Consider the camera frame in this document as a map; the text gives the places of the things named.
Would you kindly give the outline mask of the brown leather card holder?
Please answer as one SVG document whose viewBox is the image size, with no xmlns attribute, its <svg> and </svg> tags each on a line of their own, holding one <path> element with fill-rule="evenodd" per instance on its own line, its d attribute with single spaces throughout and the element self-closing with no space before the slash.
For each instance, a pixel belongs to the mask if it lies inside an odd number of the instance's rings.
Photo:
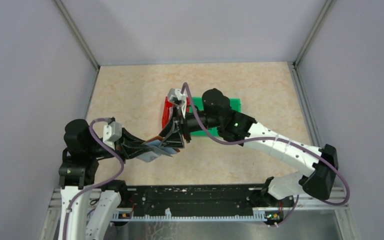
<svg viewBox="0 0 384 240">
<path fill-rule="evenodd" d="M 147 148 L 147 152 L 138 155 L 136 158 L 145 162 L 150 163 L 161 156 L 173 157 L 180 152 L 178 148 L 173 147 L 162 147 L 162 138 L 156 136 L 148 141 L 145 141 L 142 145 Z"/>
</svg>

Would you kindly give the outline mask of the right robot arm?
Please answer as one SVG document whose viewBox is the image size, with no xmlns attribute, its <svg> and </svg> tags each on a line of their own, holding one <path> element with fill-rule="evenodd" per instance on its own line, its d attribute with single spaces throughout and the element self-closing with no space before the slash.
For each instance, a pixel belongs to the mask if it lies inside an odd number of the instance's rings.
<svg viewBox="0 0 384 240">
<path fill-rule="evenodd" d="M 168 121 L 160 132 L 160 148 L 183 149 L 193 132 L 217 129 L 225 142 L 262 151 L 294 167 L 297 172 L 267 179 L 261 199 L 267 206 L 303 193 L 318 200 L 330 198 L 338 171 L 336 148 L 320 148 L 291 140 L 257 122 L 253 117 L 234 110 L 228 97 L 216 89 L 203 93 L 202 110 L 192 107 L 180 89 L 170 89 Z"/>
</svg>

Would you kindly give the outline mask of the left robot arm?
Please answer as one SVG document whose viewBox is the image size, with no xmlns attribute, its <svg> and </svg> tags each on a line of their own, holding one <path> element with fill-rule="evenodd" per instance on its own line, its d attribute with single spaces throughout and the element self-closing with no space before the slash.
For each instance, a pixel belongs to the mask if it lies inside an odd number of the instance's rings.
<svg viewBox="0 0 384 240">
<path fill-rule="evenodd" d="M 103 240 L 118 207 L 133 205 L 125 181 L 118 180 L 126 160 L 152 152 L 144 140 L 130 134 L 113 117 L 75 119 L 65 126 L 66 148 L 59 167 L 61 217 L 58 239 Z M 95 182 L 99 161 L 116 158 L 120 169 Z"/>
</svg>

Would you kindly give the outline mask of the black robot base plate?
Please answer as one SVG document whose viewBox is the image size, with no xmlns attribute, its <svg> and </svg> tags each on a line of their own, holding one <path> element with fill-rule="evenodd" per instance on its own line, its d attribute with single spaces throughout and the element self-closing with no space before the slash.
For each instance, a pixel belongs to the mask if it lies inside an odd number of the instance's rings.
<svg viewBox="0 0 384 240">
<path fill-rule="evenodd" d="M 254 208 L 292 207 L 289 196 L 278 200 L 258 184 L 126 185 L 121 187 L 120 208 L 134 217 L 162 217 L 166 209 L 173 217 L 248 217 Z"/>
</svg>

